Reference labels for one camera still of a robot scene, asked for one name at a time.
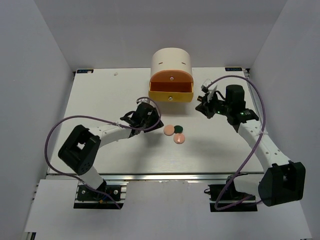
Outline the peach powder puff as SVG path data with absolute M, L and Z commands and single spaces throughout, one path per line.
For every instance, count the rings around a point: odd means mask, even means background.
M 168 124 L 163 128 L 163 133 L 166 136 L 172 136 L 175 133 L 175 127 L 171 124 Z

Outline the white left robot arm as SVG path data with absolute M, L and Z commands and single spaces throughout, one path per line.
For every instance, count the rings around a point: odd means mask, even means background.
M 89 186 L 88 193 L 96 200 L 105 196 L 107 185 L 94 167 L 98 150 L 164 126 L 157 107 L 147 102 L 141 102 L 136 110 L 126 113 L 120 120 L 128 125 L 116 122 L 94 128 L 77 125 L 58 151 L 58 157 Z

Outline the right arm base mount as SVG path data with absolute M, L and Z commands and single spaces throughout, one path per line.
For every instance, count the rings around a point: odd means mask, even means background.
M 215 174 L 211 175 L 211 178 L 203 179 L 206 183 L 206 187 L 203 193 L 208 196 L 209 207 L 211 213 L 253 213 L 258 211 L 257 199 L 255 196 L 251 196 L 249 199 L 223 210 L 216 210 L 215 204 L 220 192 L 223 190 L 226 183 L 230 180 L 231 175 Z M 243 192 L 237 192 L 235 186 L 232 183 L 226 191 L 223 193 L 221 199 L 218 201 L 217 207 L 222 208 L 230 204 L 234 204 L 249 195 Z

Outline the cream round drawer organizer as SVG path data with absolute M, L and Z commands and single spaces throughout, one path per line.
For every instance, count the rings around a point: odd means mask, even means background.
M 150 77 L 163 70 L 181 70 L 192 75 L 190 55 L 185 50 L 175 47 L 158 50 L 151 59 Z

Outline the orange top drawer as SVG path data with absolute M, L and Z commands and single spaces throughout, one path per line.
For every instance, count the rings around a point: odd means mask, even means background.
M 193 76 L 183 70 L 162 70 L 153 74 L 150 78 L 151 83 L 192 83 Z

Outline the peach puff with ribbon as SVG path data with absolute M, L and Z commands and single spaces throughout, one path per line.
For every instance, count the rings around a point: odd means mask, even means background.
M 173 137 L 173 140 L 176 144 L 183 144 L 186 140 L 186 137 L 183 133 L 176 133 Z

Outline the yellow drawer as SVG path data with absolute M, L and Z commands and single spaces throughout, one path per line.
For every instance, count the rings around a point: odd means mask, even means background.
M 190 103 L 194 97 L 192 82 L 151 82 L 148 96 L 158 102 Z

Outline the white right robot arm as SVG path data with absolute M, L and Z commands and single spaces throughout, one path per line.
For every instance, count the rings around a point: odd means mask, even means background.
M 268 206 L 299 201 L 303 198 L 306 168 L 301 162 L 291 161 L 262 130 L 257 114 L 246 107 L 245 91 L 241 85 L 226 87 L 225 96 L 215 87 L 201 86 L 204 96 L 197 99 L 195 108 L 208 119 L 215 114 L 225 116 L 227 122 L 247 142 L 259 160 L 263 174 L 239 173 L 230 176 L 226 195 L 236 200 L 243 194 L 253 195 Z

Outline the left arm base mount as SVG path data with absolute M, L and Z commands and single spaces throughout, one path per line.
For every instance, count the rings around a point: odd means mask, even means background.
M 78 182 L 74 209 L 82 210 L 120 210 L 126 199 L 128 181 L 114 178 L 114 175 L 101 175 L 105 184 L 99 189 L 103 194 L 89 189 L 81 181 Z

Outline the dark green powder puff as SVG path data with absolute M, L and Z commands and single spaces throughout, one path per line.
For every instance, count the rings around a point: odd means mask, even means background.
M 181 126 L 181 125 L 175 125 L 174 126 L 174 133 L 175 134 L 181 134 L 181 133 L 183 133 L 183 127 Z

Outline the left blue table label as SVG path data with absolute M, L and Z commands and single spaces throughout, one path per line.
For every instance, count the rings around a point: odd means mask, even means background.
M 78 69 L 76 74 L 92 74 L 93 72 L 93 69 Z

